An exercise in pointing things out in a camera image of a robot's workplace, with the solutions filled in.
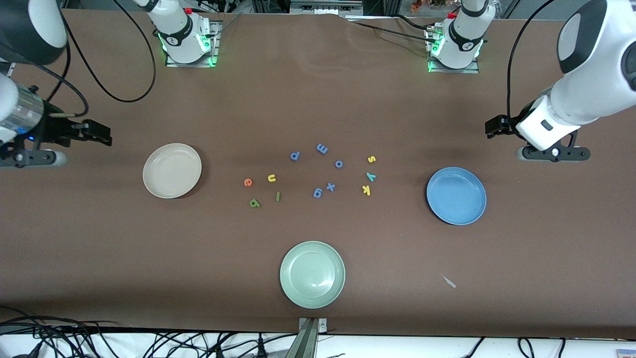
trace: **black cable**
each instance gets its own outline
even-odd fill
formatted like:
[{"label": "black cable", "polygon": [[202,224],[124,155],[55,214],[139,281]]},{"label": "black cable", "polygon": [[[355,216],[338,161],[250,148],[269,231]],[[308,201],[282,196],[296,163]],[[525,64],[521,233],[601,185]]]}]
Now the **black cable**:
[{"label": "black cable", "polygon": [[258,346],[258,352],[256,353],[257,358],[267,358],[267,351],[265,350],[265,344],[263,343],[263,333],[258,333],[258,341],[256,341]]},{"label": "black cable", "polygon": [[152,356],[157,353],[157,351],[159,350],[159,348],[163,347],[166,343],[168,343],[170,340],[177,338],[178,336],[184,334],[184,332],[181,333],[175,333],[172,337],[169,336],[169,334],[166,334],[165,336],[160,334],[160,333],[155,333],[157,336],[161,336],[164,338],[167,338],[162,344],[158,345],[157,347],[155,347],[155,345],[157,343],[159,343],[160,340],[155,340],[155,342],[147,349],[146,353],[144,353],[142,358],[152,358]]},{"label": "black cable", "polygon": [[277,3],[279,5],[279,8],[286,13],[289,13],[289,7],[287,6],[287,3],[285,2],[285,0],[277,0]]},{"label": "black cable", "polygon": [[234,345],[234,346],[231,346],[231,347],[227,347],[227,348],[222,348],[222,349],[219,349],[219,350],[222,351],[222,352],[225,352],[227,350],[233,350],[234,348],[241,347],[241,346],[246,345],[248,343],[258,343],[258,341],[257,340],[249,340],[249,341],[245,341],[243,343],[239,343],[237,345]]},{"label": "black cable", "polygon": [[215,353],[221,349],[221,345],[225,343],[225,341],[228,340],[228,338],[238,334],[238,332],[230,332],[228,333],[227,336],[223,338],[221,338],[221,334],[222,333],[219,333],[219,336],[216,338],[216,344],[208,348],[205,352],[203,352],[203,354],[199,355],[199,358],[210,357],[212,353]]},{"label": "black cable", "polygon": [[157,344],[157,342],[159,342],[159,335],[155,334],[155,341],[153,342],[153,344],[150,345],[150,347],[148,347],[148,349],[144,352],[144,355],[142,355],[142,358],[146,358],[146,356],[150,353],[150,350]]},{"label": "black cable", "polygon": [[205,343],[205,350],[210,349],[210,346],[207,344],[207,338],[205,337],[205,335],[203,335],[203,342]]},{"label": "black cable", "polygon": [[205,332],[199,332],[199,333],[193,334],[187,340],[185,340],[183,342],[179,342],[180,344],[178,346],[174,346],[174,347],[172,347],[172,348],[170,348],[168,350],[168,354],[165,356],[165,358],[169,358],[172,354],[174,354],[174,352],[176,352],[177,350],[182,349],[182,348],[194,349],[197,352],[197,356],[198,356],[199,351],[205,351],[205,350],[195,346],[194,344],[189,344],[188,342],[190,342],[190,341],[194,340],[196,337],[202,336],[204,334],[205,334]]},{"label": "black cable", "polygon": [[231,19],[230,22],[228,22],[227,25],[223,26],[221,28],[221,30],[219,32],[217,32],[216,34],[214,34],[213,36],[218,36],[218,34],[220,34],[221,32],[223,32],[223,30],[225,30],[227,27],[229,27],[232,24],[232,22],[234,22],[234,20],[238,19],[240,15],[241,14],[238,13],[236,16],[234,16],[234,18]]},{"label": "black cable", "polygon": [[378,6],[380,4],[380,2],[382,2],[382,0],[378,0],[378,2],[375,3],[375,5],[373,5],[371,10],[369,10],[365,15],[367,15],[367,16],[371,15],[373,13],[373,10],[375,10],[375,7]]},{"label": "black cable", "polygon": [[55,354],[55,358],[59,357],[60,355],[62,356],[62,358],[64,358],[64,355],[62,354],[62,352],[57,348],[55,342],[53,341],[53,338],[50,337],[51,342],[47,342],[46,339],[44,337],[40,337],[41,341],[44,342],[47,346],[49,346],[51,349],[53,349],[53,353]]},{"label": "black cable", "polygon": [[563,354],[563,350],[565,349],[565,338],[561,338],[561,348],[559,348],[558,350],[558,355],[556,356],[556,358],[561,358],[561,355]]},{"label": "black cable", "polygon": [[389,17],[399,17],[402,20],[404,20],[407,24],[413,26],[416,29],[426,30],[426,26],[418,25],[418,24],[412,22],[411,20],[409,20],[409,18],[404,16],[404,15],[400,15],[398,13],[394,13],[394,14],[389,15]]},{"label": "black cable", "polygon": [[528,27],[528,25],[530,24],[530,21],[537,16],[537,14],[545,9],[545,7],[547,5],[550,5],[554,0],[547,0],[545,3],[543,3],[543,5],[541,5],[537,10],[535,10],[535,12],[532,13],[532,15],[530,15],[530,17],[528,18],[528,20],[525,21],[525,23],[523,24],[521,30],[519,31],[519,33],[517,34],[517,37],[515,39],[515,43],[513,45],[512,50],[510,50],[510,59],[508,60],[508,73],[506,75],[506,85],[508,86],[506,89],[506,116],[508,118],[510,118],[510,72],[512,70],[513,67],[513,57],[515,56],[515,50],[517,47],[517,44],[519,44],[519,39],[521,39],[521,36],[523,34],[523,32],[525,31],[525,28]]},{"label": "black cable", "polygon": [[481,345],[481,342],[483,342],[483,340],[485,340],[486,337],[481,337],[477,343],[475,344],[475,346],[473,346],[473,349],[471,350],[470,353],[468,353],[468,355],[465,355],[464,358],[472,358],[473,355],[475,354],[475,352],[477,351],[477,348],[479,348],[479,345]]},{"label": "black cable", "polygon": [[[35,328],[33,329],[33,339],[38,339],[38,337],[35,337]],[[41,332],[40,332],[40,343],[44,343],[46,345],[48,345],[49,347],[51,347],[53,349],[53,353],[55,354],[55,358],[57,358],[59,355],[62,354],[62,352],[60,352],[60,350],[55,346],[55,343],[53,342],[53,338],[50,337],[51,342],[47,342],[46,341],[46,337],[44,337]]]},{"label": "black cable", "polygon": [[278,337],[274,337],[274,338],[270,338],[269,340],[264,341],[263,343],[259,343],[255,346],[253,346],[252,348],[246,350],[243,354],[239,355],[237,358],[243,358],[245,357],[249,352],[252,352],[254,349],[260,347],[260,346],[265,346],[267,343],[271,342],[271,341],[275,341],[275,340],[279,340],[281,338],[286,338],[286,337],[291,337],[291,336],[296,336],[297,333],[290,333],[290,334],[283,334],[282,336],[278,336]]},{"label": "black cable", "polygon": [[218,13],[218,12],[219,12],[219,10],[217,10],[217,9],[215,9],[215,8],[213,8],[213,7],[211,7],[210,5],[208,5],[208,4],[204,4],[204,3],[203,3],[203,1],[201,1],[201,0],[197,1],[197,6],[201,7],[201,5],[206,5],[208,9],[210,9],[210,10],[212,10],[212,11],[216,12],[216,13]]},{"label": "black cable", "polygon": [[517,6],[519,6],[520,2],[521,2],[520,0],[516,0],[516,3],[514,5],[512,5],[512,4],[511,4],[512,6],[509,5],[508,9],[506,10],[507,14],[504,14],[503,18],[510,18],[510,16],[512,16],[513,12],[515,12]]},{"label": "black cable", "polygon": [[4,334],[25,334],[25,333],[31,333],[31,332],[33,332],[33,328],[20,328],[20,329],[16,329],[15,331],[2,332],[0,336]]},{"label": "black cable", "polygon": [[[68,74],[69,72],[69,67],[71,67],[71,46],[68,42],[66,43],[65,51],[66,51],[66,63],[64,64],[64,70],[61,76],[62,78],[66,78],[66,74]],[[53,90],[51,91],[51,94],[48,95],[48,97],[45,99],[46,102],[50,102],[53,99],[53,96],[55,96],[57,91],[60,89],[61,85],[62,85],[62,81],[58,81],[55,87],[53,88]]]},{"label": "black cable", "polygon": [[[528,347],[530,348],[530,355],[527,355],[523,348],[521,347],[521,342],[526,341],[528,343]],[[519,347],[519,351],[525,358],[534,358],[534,349],[532,349],[532,344],[528,338],[517,338],[517,347]]]},{"label": "black cable", "polygon": [[393,30],[383,29],[381,27],[363,24],[363,23],[357,22],[357,21],[353,21],[353,23],[357,24],[357,25],[360,25],[360,26],[369,27],[370,29],[385,31],[385,32],[389,32],[391,34],[396,34],[396,35],[404,36],[404,37],[407,37],[407,38],[421,39],[422,41],[426,41],[426,42],[435,42],[435,40],[433,40],[433,39],[423,38],[423,37],[420,37],[420,36],[414,36],[414,35],[409,35],[409,34],[405,34],[405,33],[402,33],[402,32],[397,32],[397,31],[393,31]]},{"label": "black cable", "polygon": [[[102,338],[102,340],[104,341],[104,344],[108,347],[108,349],[110,350],[110,352],[112,353],[112,355],[116,358],[118,358],[117,353],[115,353],[115,351],[113,350],[112,346],[110,345],[110,343],[108,342],[108,340],[106,339],[106,337],[104,337],[102,331],[101,331],[101,327],[99,325],[99,322],[111,322],[111,321],[78,321],[78,320],[73,320],[73,319],[63,319],[63,318],[59,318],[59,317],[53,317],[53,316],[42,316],[42,315],[28,315],[26,312],[18,310],[16,308],[12,308],[12,307],[8,307],[8,306],[1,306],[0,308],[6,309],[6,310],[11,310],[13,312],[16,312],[18,314],[21,314],[21,317],[17,317],[14,319],[8,319],[5,320],[3,322],[0,322],[0,326],[14,326],[14,325],[25,325],[25,322],[21,322],[24,320],[30,320],[32,323],[30,324],[26,324],[28,326],[34,325],[37,328],[39,328],[40,332],[40,338],[42,339],[42,341],[44,343],[46,343],[49,347],[52,347],[55,349],[55,345],[53,344],[53,338],[58,338],[58,339],[62,339],[64,340],[69,346],[71,346],[71,349],[75,351],[75,354],[73,354],[73,357],[83,357],[84,353],[82,350],[82,345],[86,344],[90,350],[93,351],[93,355],[95,358],[100,358],[99,353],[97,352],[97,349],[95,347],[95,343],[93,342],[93,339],[91,337],[92,333],[89,332],[88,328],[90,326],[87,326],[86,324],[93,324],[95,325],[95,330],[97,331],[97,334],[99,334],[99,336]],[[76,348],[73,348],[73,344],[71,343],[71,341],[69,340],[69,338],[66,336],[66,334],[63,332],[63,330],[65,330],[65,327],[52,327],[52,326],[48,326],[48,325],[44,325],[44,324],[40,324],[38,321],[44,321],[44,320],[51,320],[51,321],[57,321],[57,322],[64,322],[64,323],[68,323],[68,324],[73,324],[76,325],[77,327],[73,328],[73,332],[71,333],[71,337],[75,339],[75,342],[77,343]],[[81,336],[83,338],[83,341],[80,342],[80,340],[78,339],[78,336]],[[57,357],[58,354],[61,354],[61,352],[59,352],[58,350],[55,350],[55,356]]]},{"label": "black cable", "polygon": [[62,354],[62,352],[60,352],[60,350],[55,346],[55,344],[53,344],[52,342],[51,343],[48,342],[46,340],[47,338],[50,338],[50,339],[52,339],[52,338],[62,339],[69,346],[71,351],[74,352],[75,355],[77,355],[80,358],[84,358],[84,356],[85,356],[84,353],[78,347],[76,347],[66,335],[60,333],[54,327],[50,327],[50,326],[46,326],[46,325],[42,325],[42,324],[26,323],[26,322],[12,322],[10,324],[5,324],[4,322],[0,322],[0,327],[7,327],[7,326],[33,327],[33,328],[39,329],[39,331],[38,331],[38,334],[40,335],[39,339],[41,339],[46,345],[51,347],[51,349],[56,351],[56,353],[60,354],[62,357],[64,356]]},{"label": "black cable", "polygon": [[[178,335],[186,334],[186,332],[177,332],[177,333],[179,333]],[[183,347],[189,347],[189,348],[190,347],[195,347],[196,348],[196,346],[188,344],[188,340],[186,340],[186,341],[178,341],[178,340],[175,339],[176,336],[170,337],[169,336],[170,333],[167,333],[167,334],[155,333],[155,334],[157,336],[160,336],[160,337],[166,339],[167,342],[168,341],[173,341],[174,343],[178,343],[180,346],[183,346]]]},{"label": "black cable", "polygon": [[84,97],[84,95],[80,92],[80,90],[78,90],[71,82],[68,82],[65,78],[62,78],[61,76],[59,76],[55,72],[51,71],[50,69],[48,69],[48,68],[46,68],[46,67],[44,67],[42,65],[36,64],[35,62],[32,62],[31,60],[27,59],[23,55],[20,55],[16,50],[12,49],[7,44],[5,44],[3,42],[0,42],[0,46],[2,46],[5,50],[8,50],[11,53],[13,53],[14,55],[18,56],[19,58],[21,58],[22,62],[24,62],[26,64],[30,64],[30,65],[36,66],[38,69],[48,73],[50,76],[53,76],[56,80],[62,82],[65,85],[67,85],[73,92],[75,92],[75,94],[79,97],[79,99],[81,100],[82,104],[84,105],[84,110],[82,112],[80,112],[80,113],[75,113],[73,115],[68,115],[68,117],[77,118],[77,117],[81,117],[83,115],[86,115],[88,113],[88,101],[86,100],[86,97]]},{"label": "black cable", "polygon": [[84,62],[84,65],[86,65],[86,69],[88,70],[88,72],[90,72],[90,75],[93,77],[93,79],[95,80],[95,82],[97,83],[99,88],[101,88],[104,91],[104,93],[106,93],[110,98],[114,99],[115,101],[119,101],[119,102],[123,102],[123,103],[133,103],[133,102],[137,102],[137,101],[140,101],[140,100],[144,99],[150,93],[150,91],[153,89],[153,87],[155,86],[155,80],[156,80],[156,76],[157,76],[155,54],[153,53],[153,49],[150,46],[150,42],[148,41],[148,38],[146,37],[146,34],[144,34],[144,31],[141,29],[141,27],[139,27],[139,24],[135,21],[135,19],[132,18],[132,16],[130,16],[128,11],[126,11],[126,9],[124,9],[123,6],[117,0],[113,0],[113,2],[115,3],[115,5],[117,5],[119,7],[119,9],[121,9],[124,12],[124,14],[126,14],[126,16],[130,19],[130,21],[132,21],[132,23],[135,25],[135,27],[137,28],[137,30],[139,31],[141,36],[143,36],[144,41],[146,42],[146,46],[148,47],[148,52],[150,53],[150,59],[152,60],[152,63],[153,63],[153,80],[150,83],[150,86],[148,86],[148,89],[144,92],[144,94],[142,94],[141,96],[139,96],[139,97],[137,97],[135,99],[122,99],[122,98],[119,98],[116,95],[110,93],[110,91],[108,91],[106,89],[106,87],[104,87],[104,85],[99,80],[99,78],[97,78],[97,75],[95,74],[93,69],[88,64],[88,61],[86,60],[86,57],[84,56],[84,53],[82,52],[80,46],[78,45],[78,42],[75,40],[75,36],[73,35],[73,32],[71,31],[71,28],[69,27],[69,24],[66,22],[66,19],[64,17],[62,17],[62,20],[64,21],[64,26],[66,27],[66,31],[68,31],[69,37],[71,38],[71,41],[73,41],[73,45],[75,45],[75,48],[77,49],[78,54],[81,57],[81,60]]}]

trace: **blue plate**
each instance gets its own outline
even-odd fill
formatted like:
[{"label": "blue plate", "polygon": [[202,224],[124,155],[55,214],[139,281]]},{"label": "blue plate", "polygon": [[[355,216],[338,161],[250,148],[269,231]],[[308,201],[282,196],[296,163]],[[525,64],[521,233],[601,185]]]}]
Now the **blue plate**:
[{"label": "blue plate", "polygon": [[426,199],[435,215],[453,225],[472,224],[486,210],[486,190],[479,179],[457,167],[441,169],[431,177]]}]

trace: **brown table surface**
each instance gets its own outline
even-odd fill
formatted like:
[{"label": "brown table surface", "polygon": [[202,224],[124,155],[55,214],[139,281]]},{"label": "brown table surface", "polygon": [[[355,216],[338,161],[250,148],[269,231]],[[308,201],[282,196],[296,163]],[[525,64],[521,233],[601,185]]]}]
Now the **brown table surface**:
[{"label": "brown table surface", "polygon": [[[142,93],[151,65],[128,19],[65,14],[105,86]],[[149,18],[135,17],[150,34]],[[455,75],[428,73],[419,40],[336,16],[245,15],[224,31],[216,68],[158,66],[153,91],[132,104],[101,92],[73,52],[68,79],[114,144],[74,142],[64,168],[1,173],[0,303],[137,327],[294,331],[313,316],[338,333],[636,338],[636,112],[583,128],[592,157],[579,164],[520,162],[522,141],[487,140],[521,24],[493,22],[481,73]],[[537,22],[522,39],[516,113],[559,79],[561,24]],[[54,84],[28,66],[14,79],[43,97]],[[81,108],[65,87],[53,103]],[[204,172],[186,197],[158,199],[142,167],[173,142],[195,147]],[[425,201],[447,166],[486,188],[474,224],[445,224]],[[334,193],[314,199],[328,182]],[[295,306],[279,283],[285,253],[307,240],[335,247],[347,270],[340,297],[319,310]]]}]

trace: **beige plate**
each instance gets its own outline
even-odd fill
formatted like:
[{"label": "beige plate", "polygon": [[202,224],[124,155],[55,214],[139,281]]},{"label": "beige plate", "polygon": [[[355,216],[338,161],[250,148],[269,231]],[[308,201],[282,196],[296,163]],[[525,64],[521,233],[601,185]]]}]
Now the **beige plate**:
[{"label": "beige plate", "polygon": [[143,176],[152,195],[173,199],[195,187],[201,177],[201,157],[189,145],[164,145],[146,160]]}]

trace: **plate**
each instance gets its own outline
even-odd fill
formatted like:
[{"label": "plate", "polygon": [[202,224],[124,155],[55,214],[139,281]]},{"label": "plate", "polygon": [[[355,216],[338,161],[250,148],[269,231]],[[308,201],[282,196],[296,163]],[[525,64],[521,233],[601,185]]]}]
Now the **plate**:
[{"label": "plate", "polygon": [[345,264],[333,247],[320,241],[306,241],[285,255],[280,265],[280,285],[298,306],[325,307],[345,286]]},{"label": "plate", "polygon": [[201,177],[201,157],[181,143],[164,145],[144,165],[144,185],[152,195],[173,199],[192,190]]},{"label": "plate", "polygon": [[426,199],[435,215],[453,225],[472,224],[486,210],[486,190],[481,181],[457,167],[433,174],[426,187]]}]

